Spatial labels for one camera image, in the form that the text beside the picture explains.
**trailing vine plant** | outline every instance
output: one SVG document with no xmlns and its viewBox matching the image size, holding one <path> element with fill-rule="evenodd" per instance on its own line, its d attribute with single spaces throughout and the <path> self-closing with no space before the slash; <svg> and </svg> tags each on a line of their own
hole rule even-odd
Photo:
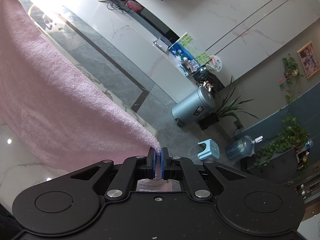
<svg viewBox="0 0 320 240">
<path fill-rule="evenodd" d="M 299 73 L 298 64 L 295 59 L 291 57 L 284 57 L 282 59 L 284 63 L 284 75 L 289 89 L 286 90 L 287 94 L 285 99 L 287 100 L 286 106 L 291 105 L 295 99 L 295 92 L 298 81 L 303 75 Z M 309 133 L 303 129 L 298 123 L 295 117 L 292 117 L 290 113 L 282 120 L 284 127 L 281 133 L 278 133 L 277 138 L 271 141 L 266 147 L 261 148 L 256 153 L 256 163 L 254 165 L 261 167 L 263 164 L 267 166 L 274 153 L 282 153 L 290 150 L 293 147 L 302 148 L 308 141 Z"/>
</svg>

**trash can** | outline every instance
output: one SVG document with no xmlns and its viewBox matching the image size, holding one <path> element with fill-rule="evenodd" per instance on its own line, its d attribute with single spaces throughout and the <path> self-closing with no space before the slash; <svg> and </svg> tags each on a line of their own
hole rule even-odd
<svg viewBox="0 0 320 240">
<path fill-rule="evenodd" d="M 205 87 L 199 87 L 172 108 L 172 115 L 181 127 L 202 118 L 214 108 L 214 105 L 212 94 Z"/>
</svg>

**small photo frame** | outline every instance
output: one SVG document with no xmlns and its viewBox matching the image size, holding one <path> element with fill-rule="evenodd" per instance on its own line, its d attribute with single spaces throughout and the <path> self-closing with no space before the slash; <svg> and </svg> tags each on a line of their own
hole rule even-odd
<svg viewBox="0 0 320 240">
<path fill-rule="evenodd" d="M 310 41 L 302 49 L 297 51 L 299 58 L 301 60 L 304 72 L 307 78 L 310 78 L 320 69 L 319 62 L 312 44 Z"/>
</svg>

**silver screw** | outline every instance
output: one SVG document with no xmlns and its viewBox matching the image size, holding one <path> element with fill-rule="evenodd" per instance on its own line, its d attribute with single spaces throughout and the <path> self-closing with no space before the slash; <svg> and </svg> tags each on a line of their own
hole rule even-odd
<svg viewBox="0 0 320 240">
<path fill-rule="evenodd" d="M 195 192 L 195 195 L 197 196 L 197 197 L 201 197 L 201 198 L 203 198 L 203 197 L 209 197 L 210 196 L 210 191 L 207 191 L 207 190 L 205 190 L 205 189 L 200 189 L 200 190 L 197 190 L 196 192 Z"/>
<path fill-rule="evenodd" d="M 107 192 L 109 197 L 120 197 L 122 196 L 122 191 L 119 189 L 112 189 Z"/>
</svg>

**pink towel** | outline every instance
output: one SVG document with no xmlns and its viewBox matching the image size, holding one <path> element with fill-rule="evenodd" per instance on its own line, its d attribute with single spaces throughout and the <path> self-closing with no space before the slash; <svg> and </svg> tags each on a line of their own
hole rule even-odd
<svg viewBox="0 0 320 240">
<path fill-rule="evenodd" d="M 43 163 L 74 171 L 160 145 L 48 41 L 18 0 L 0 0 L 0 116 Z"/>
</svg>

